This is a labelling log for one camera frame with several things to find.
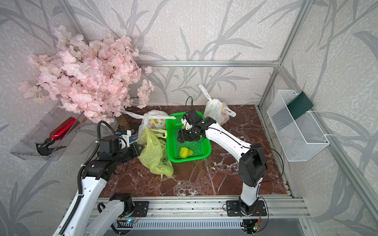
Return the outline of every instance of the green plastic basket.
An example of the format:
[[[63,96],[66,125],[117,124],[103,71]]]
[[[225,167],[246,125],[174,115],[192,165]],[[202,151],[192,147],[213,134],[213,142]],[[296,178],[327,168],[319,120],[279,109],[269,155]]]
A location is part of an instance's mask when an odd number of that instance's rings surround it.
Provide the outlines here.
[[[203,115],[198,111],[198,115],[203,118]],[[166,120],[167,129],[167,155],[172,162],[189,162],[192,160],[201,160],[208,157],[211,153],[210,140],[201,138],[198,142],[185,142],[179,143],[177,141],[178,132],[182,129],[183,123],[181,123],[181,118],[185,112],[174,113],[170,116],[176,117],[175,120]],[[182,159],[180,157],[180,150],[182,147],[187,147],[192,150],[193,155]]]

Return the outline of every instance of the pink blossom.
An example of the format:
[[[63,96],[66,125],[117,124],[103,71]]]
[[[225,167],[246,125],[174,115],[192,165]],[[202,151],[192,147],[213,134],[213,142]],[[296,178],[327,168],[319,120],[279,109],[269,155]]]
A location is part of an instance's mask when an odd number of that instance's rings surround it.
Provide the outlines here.
[[[68,51],[60,51],[58,55],[63,59],[64,64],[76,63],[76,58],[73,57]]]
[[[42,104],[46,102],[45,97],[36,97],[36,98],[33,98],[32,100],[34,102],[38,102],[38,103],[42,103]]]
[[[67,111],[76,111],[77,108],[76,103],[64,103],[63,108],[66,109]]]
[[[30,55],[29,63],[40,71],[38,81],[21,82],[23,96],[44,103],[47,99],[60,100],[61,108],[81,113],[93,122],[113,122],[125,107],[131,106],[129,85],[140,81],[142,69],[133,57],[131,39],[123,36],[114,40],[109,36],[88,45],[82,35],[71,35],[64,26],[54,28],[60,51],[50,55]],[[146,67],[145,73],[152,72]],[[143,80],[138,89],[139,106],[145,107],[154,90],[151,82]]]
[[[151,74],[152,73],[152,68],[150,66],[147,66],[147,67],[144,68],[144,72],[146,74]]]
[[[95,113],[94,111],[85,111],[84,115],[88,118],[93,118],[97,115],[97,113]]]
[[[35,96],[35,93],[33,92],[25,92],[24,93],[24,98],[33,98]]]

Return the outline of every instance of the white wall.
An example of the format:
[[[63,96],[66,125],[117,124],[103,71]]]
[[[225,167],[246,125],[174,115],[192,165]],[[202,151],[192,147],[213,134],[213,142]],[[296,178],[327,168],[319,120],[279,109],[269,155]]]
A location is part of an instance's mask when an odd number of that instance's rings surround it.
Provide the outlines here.
[[[376,192],[377,18],[377,1],[315,1],[283,62]],[[280,76],[262,107],[276,148],[266,110],[278,89],[289,89]],[[296,197],[305,199],[319,235],[378,235],[328,148],[307,162],[285,161],[285,174]]]
[[[10,154],[55,105],[23,98],[19,83],[36,81],[38,69],[27,55],[52,52],[55,37],[50,27],[68,22],[52,16],[55,1],[2,1],[0,3],[0,235],[51,235],[77,191],[76,176],[95,139],[86,123],[56,162],[21,160]]]
[[[277,60],[302,1],[69,0],[89,40],[133,39],[139,60]],[[271,68],[153,68],[150,104],[257,104]]]

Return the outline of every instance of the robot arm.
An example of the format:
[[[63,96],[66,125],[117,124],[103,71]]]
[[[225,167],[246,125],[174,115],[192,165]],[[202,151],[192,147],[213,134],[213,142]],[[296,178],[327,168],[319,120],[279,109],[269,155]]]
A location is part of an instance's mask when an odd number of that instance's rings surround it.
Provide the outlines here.
[[[202,119],[195,110],[188,111],[182,119],[178,141],[198,141],[202,137],[219,144],[239,162],[238,174],[243,181],[239,198],[240,208],[246,216],[253,213],[262,179],[268,169],[265,153],[259,145],[244,142],[223,129],[210,117]]]
[[[111,135],[99,141],[98,160],[90,161],[80,173],[82,194],[76,193],[53,236],[81,236],[84,233],[88,236],[102,236],[115,219],[131,214],[134,209],[131,195],[116,193],[100,215],[86,228],[93,206],[117,165],[138,157],[144,148],[136,142],[129,144],[121,140],[125,139]]]

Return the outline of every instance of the tree trunk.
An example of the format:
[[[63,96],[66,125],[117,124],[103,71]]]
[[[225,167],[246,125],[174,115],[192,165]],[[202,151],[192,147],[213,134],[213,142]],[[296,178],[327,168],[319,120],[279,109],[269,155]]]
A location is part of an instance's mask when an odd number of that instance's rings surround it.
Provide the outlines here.
[[[119,117],[115,117],[115,119],[118,122],[118,125],[121,129],[124,129],[124,130],[131,129],[129,122],[127,121],[126,116],[124,114],[120,115]]]

